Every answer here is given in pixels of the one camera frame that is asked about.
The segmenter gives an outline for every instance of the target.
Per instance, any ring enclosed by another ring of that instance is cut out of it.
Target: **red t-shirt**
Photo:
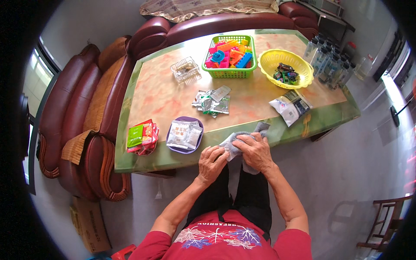
[[[263,231],[236,210],[229,210],[224,221],[216,211],[197,217],[172,243],[161,231],[152,231],[131,254],[138,259],[312,259],[311,237],[298,229],[279,234],[273,248]]]

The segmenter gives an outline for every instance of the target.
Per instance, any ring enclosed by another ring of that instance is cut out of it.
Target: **purple bowl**
[[[198,149],[199,144],[201,143],[202,135],[204,133],[204,125],[202,124],[201,121],[199,121],[199,119],[193,118],[193,117],[188,117],[188,116],[180,116],[180,117],[178,117],[175,120],[177,120],[177,121],[188,121],[188,122],[198,121],[199,122],[199,126],[202,127],[202,132],[201,132],[201,135],[198,138],[198,142],[196,143],[196,148],[194,150],[186,150],[186,149],[182,149],[182,148],[178,148],[178,147],[168,146],[169,149],[171,149],[172,151],[181,153],[181,154],[190,154],[190,153],[195,152],[195,150]],[[166,135],[166,140],[168,140],[168,138],[169,138],[169,133],[171,132],[171,127],[172,127],[172,124],[169,127],[168,134]]]

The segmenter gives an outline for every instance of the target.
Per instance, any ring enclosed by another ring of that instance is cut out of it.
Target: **gray floor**
[[[377,87],[352,78],[349,89],[359,105]],[[368,251],[355,247],[364,241],[375,217],[373,200],[405,196],[404,184],[414,179],[408,168],[414,135],[408,110],[400,115],[396,128],[389,107],[397,103],[391,94],[382,94],[362,116],[346,123],[322,140],[309,139],[272,148],[274,161],[298,194],[309,217],[314,259],[364,259]],[[230,192],[235,195],[241,160],[229,163]],[[102,201],[104,221],[112,252],[132,243],[139,244],[156,217],[196,177],[198,168],[179,169],[173,179],[134,174],[133,194],[122,202]],[[35,162],[38,213],[51,237],[69,259],[90,256],[72,226],[71,195],[58,181],[43,177]],[[273,225],[272,241],[284,230],[274,196],[270,193]]]

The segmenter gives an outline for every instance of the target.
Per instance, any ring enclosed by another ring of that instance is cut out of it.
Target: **table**
[[[265,50],[277,48],[302,56],[308,42],[298,31],[282,29],[244,30],[216,35],[252,35],[257,57]],[[270,147],[273,147],[328,131],[361,115],[346,87],[329,90],[315,79],[307,88],[300,89],[314,108],[288,128],[268,104],[288,90],[268,81],[259,68],[247,79],[213,79],[208,72],[201,70],[199,80],[178,84],[170,66],[188,56],[200,65],[212,37],[216,35],[179,43],[137,61],[119,118],[114,166],[116,173],[144,173],[197,164],[205,147],[220,144],[233,132],[253,131],[259,121],[271,124],[268,139]],[[214,119],[191,106],[199,89],[217,89],[222,85],[232,89],[229,115],[220,114]],[[180,154],[166,146],[170,123],[179,116],[195,117],[204,124],[201,145],[191,154]],[[150,118],[160,128],[155,151],[148,156],[127,153],[128,129]]]

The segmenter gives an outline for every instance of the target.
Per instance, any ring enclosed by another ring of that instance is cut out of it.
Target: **woman's left hand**
[[[207,185],[207,187],[211,185],[227,164],[229,155],[230,153],[225,151],[224,147],[219,147],[218,145],[205,148],[199,158],[199,175],[197,178],[202,181],[203,184]]]

